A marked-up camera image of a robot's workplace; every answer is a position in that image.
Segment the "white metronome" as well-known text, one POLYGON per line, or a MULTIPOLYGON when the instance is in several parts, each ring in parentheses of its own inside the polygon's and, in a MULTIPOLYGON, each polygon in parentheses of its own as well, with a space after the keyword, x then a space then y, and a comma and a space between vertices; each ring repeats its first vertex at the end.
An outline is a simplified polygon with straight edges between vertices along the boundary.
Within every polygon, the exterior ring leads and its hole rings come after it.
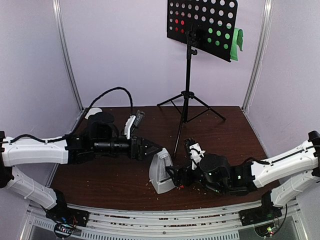
POLYGON ((173 162, 166 148, 153 156, 149 167, 149 181, 157 194, 164 194, 175 188, 173 180, 166 172, 166 167, 172 167, 173 162))

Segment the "black music stand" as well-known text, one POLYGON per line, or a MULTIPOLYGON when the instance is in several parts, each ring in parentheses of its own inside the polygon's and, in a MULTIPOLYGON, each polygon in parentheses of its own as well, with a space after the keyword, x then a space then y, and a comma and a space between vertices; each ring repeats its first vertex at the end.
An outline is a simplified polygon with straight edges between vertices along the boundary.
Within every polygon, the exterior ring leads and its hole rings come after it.
POLYGON ((167 37, 186 44, 185 89, 180 94, 158 104, 160 107, 183 98, 182 109, 178 111, 180 122, 174 145, 174 157, 177 155, 182 127, 191 121, 188 117, 190 99, 203 105, 205 113, 211 111, 223 121, 226 120, 223 115, 196 97, 190 90, 191 61, 198 50, 202 50, 231 62, 237 11, 236 0, 169 0, 167 2, 167 37))

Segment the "green cloth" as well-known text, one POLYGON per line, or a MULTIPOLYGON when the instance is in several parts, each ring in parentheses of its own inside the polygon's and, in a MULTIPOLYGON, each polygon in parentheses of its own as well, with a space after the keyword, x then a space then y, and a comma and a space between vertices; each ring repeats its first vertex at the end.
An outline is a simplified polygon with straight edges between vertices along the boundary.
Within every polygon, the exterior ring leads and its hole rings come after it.
POLYGON ((244 32, 240 28, 234 28, 232 44, 230 50, 230 59, 233 61, 238 61, 238 50, 243 51, 243 42, 244 42, 244 32))

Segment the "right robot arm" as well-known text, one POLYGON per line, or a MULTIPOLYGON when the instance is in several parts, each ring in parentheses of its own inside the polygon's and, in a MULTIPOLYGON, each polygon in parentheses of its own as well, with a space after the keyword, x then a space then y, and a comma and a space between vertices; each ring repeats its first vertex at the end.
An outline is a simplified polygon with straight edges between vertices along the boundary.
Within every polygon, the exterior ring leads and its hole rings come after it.
POLYGON ((165 166, 176 187, 198 182, 219 195, 246 196, 278 179, 288 177, 282 185, 265 193, 256 210, 259 220, 268 220, 288 201, 320 180, 320 134, 308 133, 297 147, 267 159, 249 157, 239 165, 230 165, 223 155, 207 153, 189 138, 185 140, 190 163, 176 168, 165 166))

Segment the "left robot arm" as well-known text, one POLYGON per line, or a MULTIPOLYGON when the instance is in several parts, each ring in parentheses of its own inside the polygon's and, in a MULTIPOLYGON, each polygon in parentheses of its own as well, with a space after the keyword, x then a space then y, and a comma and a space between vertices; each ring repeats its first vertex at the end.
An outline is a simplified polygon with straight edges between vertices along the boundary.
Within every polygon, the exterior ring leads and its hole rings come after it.
POLYGON ((131 133, 144 113, 131 115, 121 133, 114 124, 115 118, 107 112, 90 114, 87 126, 80 134, 39 139, 29 134, 6 137, 0 133, 0 186, 13 189, 24 198, 40 204, 61 222, 72 218, 61 191, 47 188, 23 174, 18 165, 55 163, 75 165, 92 161, 96 156, 116 158, 127 156, 142 161, 162 151, 162 146, 131 133))

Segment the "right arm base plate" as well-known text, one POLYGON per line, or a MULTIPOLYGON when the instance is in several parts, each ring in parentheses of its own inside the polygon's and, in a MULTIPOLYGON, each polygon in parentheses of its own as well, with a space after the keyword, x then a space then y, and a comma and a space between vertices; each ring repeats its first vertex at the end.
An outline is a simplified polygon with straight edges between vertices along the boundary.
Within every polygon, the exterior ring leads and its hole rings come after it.
POLYGON ((241 210, 238 212, 242 226, 249 226, 261 222, 271 221, 276 217, 282 216, 282 208, 272 207, 256 207, 241 210))

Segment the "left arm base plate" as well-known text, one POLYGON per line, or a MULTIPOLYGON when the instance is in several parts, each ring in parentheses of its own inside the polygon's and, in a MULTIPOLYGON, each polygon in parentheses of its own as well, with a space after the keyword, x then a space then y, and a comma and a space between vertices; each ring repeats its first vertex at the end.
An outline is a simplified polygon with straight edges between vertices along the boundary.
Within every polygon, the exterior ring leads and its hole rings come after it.
POLYGON ((67 224, 72 227, 86 227, 90 213, 85 210, 68 208, 67 211, 54 212, 46 210, 46 217, 53 220, 55 223, 67 224))

